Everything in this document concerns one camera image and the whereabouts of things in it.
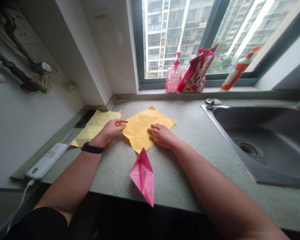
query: finger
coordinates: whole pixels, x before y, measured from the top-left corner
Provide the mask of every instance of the finger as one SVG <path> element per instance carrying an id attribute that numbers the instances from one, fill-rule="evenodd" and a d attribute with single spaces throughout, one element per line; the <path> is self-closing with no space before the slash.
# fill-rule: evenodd
<path id="1" fill-rule="evenodd" d="M 124 120 L 124 119 L 121 119 L 121 118 L 115 119 L 115 120 L 113 120 L 113 121 L 114 121 L 115 124 L 118 124 L 118 123 L 121 123 L 121 122 L 123 122 L 123 123 L 128 123 L 127 120 Z"/>
<path id="2" fill-rule="evenodd" d="M 163 124 L 157 123 L 157 126 L 159 126 L 160 128 L 164 128 L 164 125 L 163 125 Z"/>
<path id="3" fill-rule="evenodd" d="M 153 135 L 150 135 L 150 139 L 151 139 L 152 141 L 154 141 L 155 143 L 158 142 L 158 140 L 159 140 L 159 138 L 157 138 L 157 137 L 155 137 L 155 136 L 153 136 Z"/>
<path id="4" fill-rule="evenodd" d="M 152 127 L 152 128 L 155 128 L 155 129 L 158 129 L 158 130 L 161 129 L 160 126 L 159 126 L 159 125 L 156 125 L 156 124 L 151 124 L 151 127 Z"/>
<path id="5" fill-rule="evenodd" d="M 169 128 L 167 128 L 165 125 L 162 124 L 161 126 L 162 128 L 169 130 Z"/>
<path id="6" fill-rule="evenodd" d="M 119 126 L 118 130 L 121 132 L 126 126 Z"/>
<path id="7" fill-rule="evenodd" d="M 156 135 L 158 135 L 158 133 L 159 133 L 159 130 L 154 129 L 154 128 L 148 128 L 148 131 L 151 132 L 151 133 L 154 133 Z"/>

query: speckled countertop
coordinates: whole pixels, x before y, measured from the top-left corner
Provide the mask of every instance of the speckled countertop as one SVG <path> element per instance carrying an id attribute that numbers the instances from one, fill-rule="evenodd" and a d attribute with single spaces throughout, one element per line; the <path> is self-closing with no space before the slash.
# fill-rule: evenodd
<path id="1" fill-rule="evenodd" d="M 223 105 L 291 105 L 288 100 L 223 100 Z M 116 103 L 112 111 L 123 110 L 122 118 L 129 118 L 150 106 L 176 119 L 171 131 L 189 143 L 198 153 L 215 165 L 235 184 L 256 201 L 281 227 L 300 231 L 300 189 L 257 184 L 248 174 L 217 127 L 201 108 L 204 100 L 151 100 Z M 80 129 L 69 136 L 71 142 Z M 42 179 L 53 183 L 80 153 L 69 149 Z M 147 151 L 155 174 L 154 202 L 158 205 L 203 212 L 195 193 L 174 154 L 158 145 Z M 146 202 L 132 182 L 129 173 L 138 154 L 121 133 L 104 152 L 90 191 Z"/>

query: white power bank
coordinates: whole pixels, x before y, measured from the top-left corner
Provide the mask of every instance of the white power bank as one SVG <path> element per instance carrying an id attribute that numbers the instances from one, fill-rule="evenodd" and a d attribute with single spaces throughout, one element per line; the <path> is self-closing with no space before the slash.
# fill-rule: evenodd
<path id="1" fill-rule="evenodd" d="M 56 143 L 27 173 L 26 176 L 40 180 L 68 149 L 68 145 Z"/>

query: pink origami boat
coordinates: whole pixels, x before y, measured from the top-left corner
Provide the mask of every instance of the pink origami boat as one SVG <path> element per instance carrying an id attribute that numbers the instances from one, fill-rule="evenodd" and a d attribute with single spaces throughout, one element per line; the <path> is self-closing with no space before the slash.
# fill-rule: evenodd
<path id="1" fill-rule="evenodd" d="M 147 156 L 146 150 L 143 148 L 132 167 L 130 177 L 142 193 L 144 198 L 153 207 L 154 205 L 154 173 Z"/>

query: hand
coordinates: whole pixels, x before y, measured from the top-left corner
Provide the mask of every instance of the hand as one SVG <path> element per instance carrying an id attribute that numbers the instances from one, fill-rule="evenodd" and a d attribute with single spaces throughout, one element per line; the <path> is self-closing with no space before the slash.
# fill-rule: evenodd
<path id="1" fill-rule="evenodd" d="M 181 142 L 166 126 L 157 123 L 151 124 L 151 127 L 148 131 L 156 136 L 151 135 L 150 139 L 159 146 L 173 150 Z"/>
<path id="2" fill-rule="evenodd" d="M 118 126 L 118 123 L 128 123 L 127 120 L 114 119 L 107 122 L 103 129 L 89 143 L 91 146 L 104 147 L 106 143 L 121 132 L 125 126 Z"/>

